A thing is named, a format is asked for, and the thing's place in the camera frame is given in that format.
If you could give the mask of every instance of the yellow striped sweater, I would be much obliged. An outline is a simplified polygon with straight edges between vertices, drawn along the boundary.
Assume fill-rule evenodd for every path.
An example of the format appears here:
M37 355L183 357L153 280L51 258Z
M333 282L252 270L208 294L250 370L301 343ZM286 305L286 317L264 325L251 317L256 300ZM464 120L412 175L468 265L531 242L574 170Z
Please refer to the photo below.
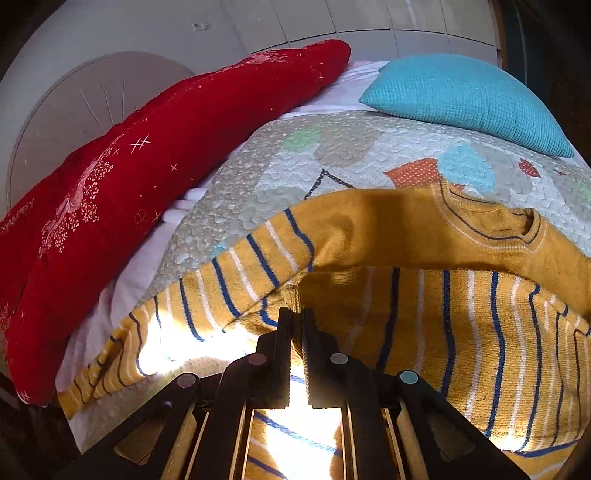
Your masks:
M416 370L526 473L551 478L591 416L589 276L590 260L532 209L445 181L337 192L137 307L59 399L72 417L179 352L205 356L214 338L254 349L281 306L310 306L341 350ZM338 413L307 406L294 360L290 407L255 415L250 479L342 476Z

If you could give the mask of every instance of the pillow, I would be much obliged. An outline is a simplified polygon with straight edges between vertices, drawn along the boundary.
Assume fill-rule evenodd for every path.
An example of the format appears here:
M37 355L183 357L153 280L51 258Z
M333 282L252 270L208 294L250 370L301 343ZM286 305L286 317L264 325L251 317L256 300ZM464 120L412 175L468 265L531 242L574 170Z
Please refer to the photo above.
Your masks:
M482 60L448 54L394 60L359 101L390 115L476 130L546 155L573 156L542 101Z
M69 154L64 163L49 176L35 185L14 205L3 220L0 220L0 252L2 275L0 276L0 330L8 328L8 319L17 309L27 279L41 246L43 226L56 214L56 209L77 181L84 168L126 128L144 118L155 107L184 91L196 79L211 73L189 78L172 85L122 123L114 125L102 137L83 145Z
M333 82L349 54L346 43L327 40L184 80L134 115L100 155L85 158L43 227L7 330L7 363L22 400L50 401L69 335L163 211L257 128Z

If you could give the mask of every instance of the blue stripe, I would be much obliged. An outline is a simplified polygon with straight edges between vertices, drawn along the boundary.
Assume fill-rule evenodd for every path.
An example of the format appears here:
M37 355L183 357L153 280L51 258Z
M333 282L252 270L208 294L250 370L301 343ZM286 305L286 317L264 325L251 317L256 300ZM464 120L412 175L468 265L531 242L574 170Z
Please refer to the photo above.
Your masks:
M299 435L296 432L292 432L289 428L284 427L283 425L277 423L276 421L271 420L269 417L266 417L258 410L255 410L254 416L256 419L259 419L261 422L269 425L269 427L273 427L274 429L279 430L281 433L285 433L286 435L289 435L291 438L293 438L295 440L299 440L301 442L307 443L308 445L312 445L312 447L316 447L320 450L324 450L325 452L330 452L333 455L343 456L342 450L335 448L335 447L331 447L329 445L323 445L322 443L318 443L318 442L315 442L314 440L307 439L307 438L303 437L302 435Z
M160 348L162 348L162 320L160 320L160 314L158 312L159 306L158 306L158 296L157 295L154 296L154 308L155 308L154 311L156 313L156 321L158 322L158 333L160 335L158 338L158 343L160 344ZM165 353L164 356L166 358L168 358L171 362L174 362L174 360L172 358L170 358L167 353Z
M314 261L314 245L312 245L312 242L310 242L310 239L305 235L304 232L302 232L300 230L300 227L297 226L296 223L296 219L294 218L293 214L291 213L291 210L289 210L289 208L286 208L284 210L285 212L285 216L287 217L287 220L289 221L290 225L291 225L291 229L294 231L295 235L300 238L301 241L303 241L305 243L305 245L308 247L308 251L310 252L310 263L308 264L308 272L312 271L312 262Z
M256 244L255 239L252 237L250 233L246 236L246 239L248 240L248 243L251 244L251 248L254 251L256 257L259 259L259 263L261 264L262 269L267 274L267 277L269 277L269 280L271 280L273 286L277 288L279 286L279 280L277 280L277 277L273 273L273 270L265 260L265 257L263 256L260 247Z
M499 284L499 272L493 272L491 278L491 313L492 323L495 326L496 337L499 340L499 366L496 369L495 392L492 397L491 415L488 417L488 426L484 431L486 438L491 438L492 429L495 427L496 410L499 408L501 397L501 384L503 383L503 369L505 368L505 338L501 329L499 313L496 309L496 288Z
M156 314L156 321L158 322L158 328L162 329L162 322L160 321L160 314L158 312L158 297L154 296L154 311ZM160 341L162 341L162 332L160 332Z
M135 327L138 331L139 347L138 347L138 351L135 353L135 366L137 367L139 373L141 373L143 376L147 377L148 375L146 373L144 373L144 371L139 366L139 353L142 351L142 346L144 345L144 341L142 340L141 328L139 326L139 322L138 322L137 318L134 317L133 313L129 314L129 318L134 321Z
M566 317L566 314L569 312L569 306L564 306L564 313L557 312L556 313L556 362L558 363L558 371L560 372L560 358L558 357L558 343L559 343L559 331L558 331L558 323L560 321L560 316ZM562 375L560 375L560 396L558 397L558 409L556 410L556 429L554 430L554 438L552 439L552 443L550 446L554 446L556 440L558 439L558 430L560 428L560 410L562 409L562 401L564 399L564 381L562 380Z
M574 356L577 360L577 401L579 402L579 429L577 430L577 435L574 438L579 438L579 434L581 433L581 366L579 363L579 346L577 345L577 332L582 333L580 330L575 330L573 332L573 340L574 340Z
M277 328L277 322L275 320L271 320L269 314L267 313L267 297L262 299L262 308L259 310L259 315L261 316L261 320L265 325Z
M226 280L224 280L223 278L222 269L220 268L220 264L217 262L217 258L214 258L212 260L212 264L213 268L216 271L217 282L220 285L220 290L222 291L223 300L226 302L226 307L228 307L230 313L234 315L234 318L238 318L240 316L240 312L232 303L232 299L230 298L230 294L228 293L228 286L226 285Z
M516 455L519 455L520 457L523 457L523 458L536 458L536 457L541 457L543 455L546 455L547 453L552 453L557 450L562 450L564 448L568 448L577 442L578 442L578 440L573 440L572 442L563 443L562 445L554 445L553 447L544 448L542 450L535 450L533 452L513 452L513 453L515 453Z
M181 299L183 301L183 309L185 312L185 318L187 319L187 325L189 326L189 330L191 330L191 333L193 334L193 336L197 340L199 340L200 342L204 342L205 340L203 340L201 338L201 336L197 333L197 330L195 329L195 325L193 324L193 317L191 317L191 311L189 310L189 304L187 303L187 295L185 294L185 291L184 291L184 285L183 285L182 278L178 279L178 286L181 291Z
M538 317L535 314L534 297L540 292L540 286L536 285L534 291L530 293L530 309L531 309L531 321L534 323L535 329L535 341L538 344L538 376L535 381L535 393L534 393L534 405L531 407L530 421L527 424L527 432L525 434L525 440L521 445L520 450L523 450L527 443L530 441L531 429L534 425L535 414L538 410L538 401L540 399L540 385L542 383L542 338L540 335L540 325L538 324Z
M292 382L297 382L297 383L301 383L301 384L306 384L306 381L302 378L302 377L298 377L296 375L290 375L290 380Z
M283 478L284 480L289 480L285 475L283 475L283 473L281 473L279 470L275 470L272 466L267 465L266 463L261 462L260 460L257 460L256 458L254 458L253 456L248 456L248 461L254 465L256 465L259 468L262 468L265 472L269 472L275 476L278 476L279 478Z
M449 315L449 270L443 271L443 329L447 340L447 365L443 374L441 395L447 398L449 384L452 381L453 367L456 363L456 341L453 338L452 318Z
M392 349L392 337L394 336L394 326L396 325L396 318L398 317L398 283L400 282L400 269L394 268L392 270L392 286L390 291L390 316L386 322L384 331L384 342L379 352L378 362L375 369L383 372L388 363L390 350Z
M487 235L487 234L485 234L485 233L483 233L483 232L475 229L472 225L470 225L467 221L465 221L460 215L458 215L457 212L455 212L449 206L449 204L447 203L447 200L445 199L445 195L443 194L443 184L441 182L439 182L439 188L441 190L441 198L443 199L443 203L445 203L445 206L448 208L448 210L450 212L452 212L470 230L472 230L473 232L478 233L479 235L482 235L484 238L488 238L489 240L521 240L526 245L529 245L530 243L532 243L537 238L538 233L540 233L540 227L541 227L542 221L541 221L540 218L536 218L536 220L538 220L538 228L535 231L535 235L528 242L526 242L525 240L523 240L523 238L521 238L520 236L515 236L515 235L511 235L511 236L490 236L490 235Z

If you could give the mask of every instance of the wall outlet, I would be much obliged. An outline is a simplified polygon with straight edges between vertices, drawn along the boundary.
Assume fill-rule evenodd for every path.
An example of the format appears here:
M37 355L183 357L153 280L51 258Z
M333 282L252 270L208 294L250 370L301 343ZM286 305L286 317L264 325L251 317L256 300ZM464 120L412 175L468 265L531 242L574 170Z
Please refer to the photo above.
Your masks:
M208 30L209 28L211 28L211 25L209 22L200 22L200 23L193 24L193 29L195 30L195 32L198 32L200 30Z

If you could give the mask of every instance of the sunlight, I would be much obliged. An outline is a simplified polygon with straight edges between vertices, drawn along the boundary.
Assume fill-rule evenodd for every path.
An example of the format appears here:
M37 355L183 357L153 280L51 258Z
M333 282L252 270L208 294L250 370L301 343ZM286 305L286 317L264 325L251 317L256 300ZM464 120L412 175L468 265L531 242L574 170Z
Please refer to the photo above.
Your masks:
M199 372L200 376L217 373L217 365L227 364L255 349L252 340L240 331L218 332L204 342L197 340L185 324L176 321L165 310L159 311L160 323L152 315L148 335L139 353L139 365L147 375L166 374L195 359L211 359L212 372Z
M341 445L335 439L340 426L340 409L312 409L302 382L304 368L294 363L292 361L290 406L265 413L290 433L267 425L263 447L272 456L277 469L290 480L330 479L331 470L339 471L333 463L342 464Z

